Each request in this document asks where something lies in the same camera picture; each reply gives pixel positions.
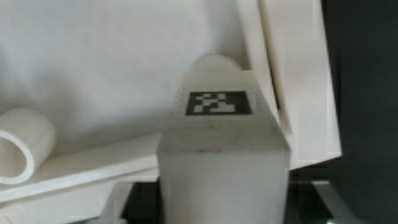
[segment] white wall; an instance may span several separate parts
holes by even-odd
[[[245,62],[231,0],[0,0],[0,110],[37,109],[59,152],[162,129],[183,73]]]

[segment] white panel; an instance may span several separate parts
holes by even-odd
[[[292,169],[341,156],[320,0],[261,0]]]

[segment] dark background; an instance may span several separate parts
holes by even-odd
[[[357,217],[398,223],[398,0],[324,0],[343,158],[295,171],[331,179]]]

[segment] qr-like marker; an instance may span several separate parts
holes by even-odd
[[[187,115],[252,114],[245,91],[192,92]]]

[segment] white tube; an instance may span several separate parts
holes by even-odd
[[[0,184],[23,183],[52,153],[57,136],[46,117],[16,108],[0,116]]]

